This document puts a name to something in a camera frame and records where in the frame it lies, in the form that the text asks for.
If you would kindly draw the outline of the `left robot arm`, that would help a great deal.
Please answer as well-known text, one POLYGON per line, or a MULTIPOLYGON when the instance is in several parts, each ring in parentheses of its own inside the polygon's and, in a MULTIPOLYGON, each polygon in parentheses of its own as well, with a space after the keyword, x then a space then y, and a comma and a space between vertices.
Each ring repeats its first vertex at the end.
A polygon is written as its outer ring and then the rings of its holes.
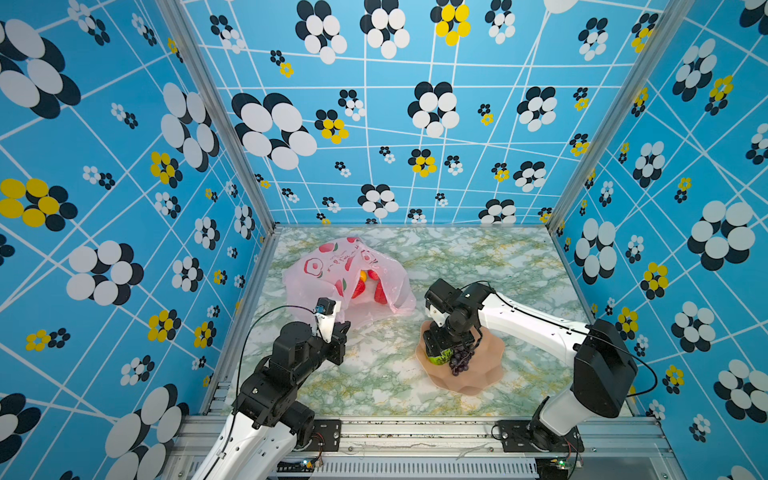
POLYGON ((322 364, 343 363, 351 323, 322 320, 314 332, 295 321, 284 325, 272 354, 239 387, 227 418, 194 477, 266 479, 295 447, 310 442, 315 412, 298 390, 322 364))

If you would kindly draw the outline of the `purple grape bunch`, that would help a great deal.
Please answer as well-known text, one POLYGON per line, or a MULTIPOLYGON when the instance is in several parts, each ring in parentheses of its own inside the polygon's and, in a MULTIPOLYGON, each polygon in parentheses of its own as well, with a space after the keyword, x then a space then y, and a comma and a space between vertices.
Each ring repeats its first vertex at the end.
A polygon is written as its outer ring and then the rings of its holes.
POLYGON ((452 349, 449 368, 453 376, 459 376, 469 369, 469 364, 475 355, 477 343, 459 344, 452 349))

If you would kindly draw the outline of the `green apple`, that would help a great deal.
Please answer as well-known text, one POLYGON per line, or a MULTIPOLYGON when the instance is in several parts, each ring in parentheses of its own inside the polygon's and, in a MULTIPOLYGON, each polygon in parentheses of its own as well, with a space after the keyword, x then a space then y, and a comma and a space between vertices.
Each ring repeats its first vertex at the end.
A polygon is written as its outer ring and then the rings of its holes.
POLYGON ((436 366, 449 364, 452 361, 453 353, 451 351, 443 352, 439 356, 427 356, 427 360, 436 366))

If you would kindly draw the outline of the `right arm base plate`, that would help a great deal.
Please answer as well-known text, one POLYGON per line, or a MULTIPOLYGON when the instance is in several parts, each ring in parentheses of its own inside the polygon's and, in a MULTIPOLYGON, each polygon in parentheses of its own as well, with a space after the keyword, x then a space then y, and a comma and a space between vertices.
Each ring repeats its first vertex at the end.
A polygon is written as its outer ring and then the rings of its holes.
POLYGON ((528 420, 499 420, 491 427, 491 436, 506 453, 575 454, 584 452, 576 427, 558 436, 542 426, 530 426, 528 420))

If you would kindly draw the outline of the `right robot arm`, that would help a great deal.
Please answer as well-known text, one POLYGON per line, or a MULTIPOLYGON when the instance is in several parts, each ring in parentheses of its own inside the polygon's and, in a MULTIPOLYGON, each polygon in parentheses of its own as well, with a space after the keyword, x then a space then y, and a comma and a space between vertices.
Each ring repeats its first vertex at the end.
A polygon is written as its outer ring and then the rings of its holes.
POLYGON ((483 282, 457 288, 438 279, 425 307, 431 320, 421 328, 417 354, 441 389, 476 396, 498 383, 508 346, 561 368, 560 391, 546 395, 530 419, 493 425, 505 451, 581 453, 580 424, 622 414, 638 363, 610 323, 556 317, 483 282))

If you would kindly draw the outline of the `pink plastic bag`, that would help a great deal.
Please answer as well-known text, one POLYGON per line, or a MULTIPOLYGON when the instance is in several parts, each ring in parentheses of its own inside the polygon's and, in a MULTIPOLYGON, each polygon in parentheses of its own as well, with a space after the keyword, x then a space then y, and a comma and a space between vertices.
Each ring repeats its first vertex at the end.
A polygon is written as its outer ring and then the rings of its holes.
POLYGON ((405 268, 358 237, 340 237, 319 245, 288 267, 282 280, 288 303, 312 308, 320 297, 331 298, 341 305, 339 319, 354 327, 408 316, 416 307, 405 268), (366 290, 353 299, 360 278, 366 281, 366 290), (387 305, 374 301, 378 282, 383 284, 387 305))

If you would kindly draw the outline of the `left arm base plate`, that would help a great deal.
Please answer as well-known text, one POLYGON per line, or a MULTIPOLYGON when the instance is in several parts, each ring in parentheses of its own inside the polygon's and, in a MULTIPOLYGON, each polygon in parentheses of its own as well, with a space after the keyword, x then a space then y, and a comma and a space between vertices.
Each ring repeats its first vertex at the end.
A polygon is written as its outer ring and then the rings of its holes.
POLYGON ((297 434, 294 452, 338 452, 342 421, 339 419, 315 419, 297 434))

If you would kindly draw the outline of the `red pomegranate fruit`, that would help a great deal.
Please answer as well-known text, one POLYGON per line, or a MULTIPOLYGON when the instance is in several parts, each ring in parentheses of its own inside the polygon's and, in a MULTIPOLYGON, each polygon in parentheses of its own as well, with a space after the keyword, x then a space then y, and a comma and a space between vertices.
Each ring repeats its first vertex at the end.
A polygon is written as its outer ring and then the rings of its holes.
POLYGON ((384 291, 383 284, 381 282, 378 282, 376 285, 376 289, 374 292, 374 301, 381 305, 388 304, 388 299, 384 291))

